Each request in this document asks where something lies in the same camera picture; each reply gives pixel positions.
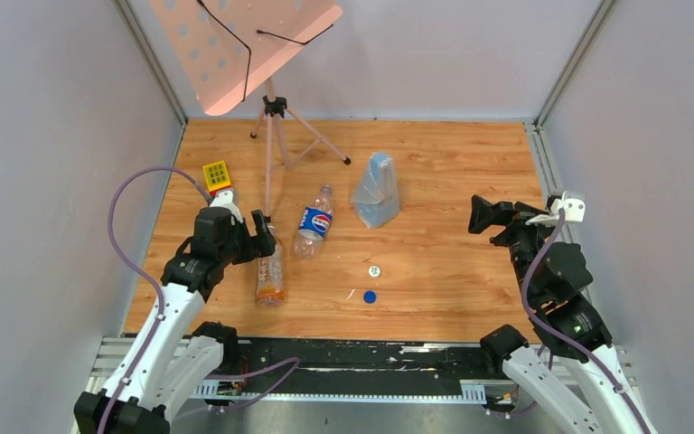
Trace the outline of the orange tea bottle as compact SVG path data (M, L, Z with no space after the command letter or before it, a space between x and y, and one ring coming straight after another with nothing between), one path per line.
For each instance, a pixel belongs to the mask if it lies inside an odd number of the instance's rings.
M283 246L277 236L277 228L269 224L268 228L275 239L272 255L263 257L258 263L258 283L255 302L258 306L278 306L285 302Z

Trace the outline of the clear Pepsi bottle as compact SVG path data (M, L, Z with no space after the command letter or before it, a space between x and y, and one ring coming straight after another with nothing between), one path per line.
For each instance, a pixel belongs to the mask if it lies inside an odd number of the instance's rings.
M312 202L304 208L295 236L296 256L311 259L321 251L333 222L333 213L333 189L325 184Z

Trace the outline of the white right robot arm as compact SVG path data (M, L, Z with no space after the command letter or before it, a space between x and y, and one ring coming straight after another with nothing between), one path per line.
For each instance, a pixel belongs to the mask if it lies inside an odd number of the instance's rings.
M472 197L467 230L501 227L489 242L510 253L522 307L549 354L541 360L514 326L503 325L481 339L480 365L513 380L566 433L653 433L608 327L582 293L593 276L581 247L558 240L585 213L583 197L571 192L550 195L545 209Z

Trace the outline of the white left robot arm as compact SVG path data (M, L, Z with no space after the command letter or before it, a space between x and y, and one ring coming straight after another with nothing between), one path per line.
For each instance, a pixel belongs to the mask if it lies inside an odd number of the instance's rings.
M145 329L99 392L83 392L73 412L81 433L167 433L185 401L215 370L231 373L240 349L221 336L193 335L174 353L230 265L274 253L269 218L252 213L256 233L233 204L200 209L193 234L165 264Z

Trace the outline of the blue bottle cap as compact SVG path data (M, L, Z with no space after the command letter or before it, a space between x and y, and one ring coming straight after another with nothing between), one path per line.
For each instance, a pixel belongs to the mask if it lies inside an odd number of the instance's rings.
M376 301L377 296L373 291L368 290L363 293L362 299L365 303L372 304Z

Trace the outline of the yellow red blue toy block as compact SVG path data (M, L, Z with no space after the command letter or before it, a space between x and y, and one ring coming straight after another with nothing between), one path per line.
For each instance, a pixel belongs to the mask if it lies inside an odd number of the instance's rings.
M215 195L220 190L231 188L232 182L224 160L204 165L202 172L210 195Z

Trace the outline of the blue item in plastic bag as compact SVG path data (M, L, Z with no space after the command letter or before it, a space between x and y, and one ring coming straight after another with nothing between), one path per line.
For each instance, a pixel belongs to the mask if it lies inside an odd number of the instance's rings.
M378 229L400 212L397 170L385 152L370 156L361 180L352 191L352 208L368 229Z

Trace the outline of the pink music stand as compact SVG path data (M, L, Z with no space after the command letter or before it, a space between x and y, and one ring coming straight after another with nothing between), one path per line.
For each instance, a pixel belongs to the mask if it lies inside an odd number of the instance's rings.
M249 135L265 133L266 173L263 212L271 215L271 183L277 148L285 168L307 153L291 156L283 122L292 117L314 135L315 146L328 146L346 165L351 159L297 113L278 93L274 75L329 31L342 16L334 1L153 1L195 98L208 116L229 113L263 88L262 108Z

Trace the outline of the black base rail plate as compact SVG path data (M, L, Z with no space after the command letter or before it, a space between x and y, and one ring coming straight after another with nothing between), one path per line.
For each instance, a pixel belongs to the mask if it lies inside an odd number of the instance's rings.
M250 374L243 392L448 397L467 383L489 396L516 388L477 343L246 337L214 371Z

